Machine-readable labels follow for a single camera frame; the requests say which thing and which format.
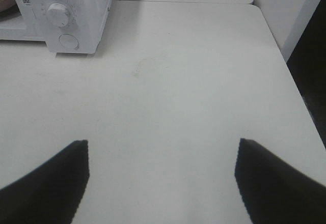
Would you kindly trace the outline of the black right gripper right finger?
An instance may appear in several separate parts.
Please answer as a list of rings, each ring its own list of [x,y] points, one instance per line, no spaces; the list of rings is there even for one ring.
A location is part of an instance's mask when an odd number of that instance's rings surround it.
[[[325,223],[325,186],[242,138],[236,183],[252,223]]]

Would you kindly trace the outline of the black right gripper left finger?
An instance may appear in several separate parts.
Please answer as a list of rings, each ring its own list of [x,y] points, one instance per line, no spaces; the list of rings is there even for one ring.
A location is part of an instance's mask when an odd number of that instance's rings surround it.
[[[89,177],[88,141],[74,141],[1,189],[1,223],[72,223]]]

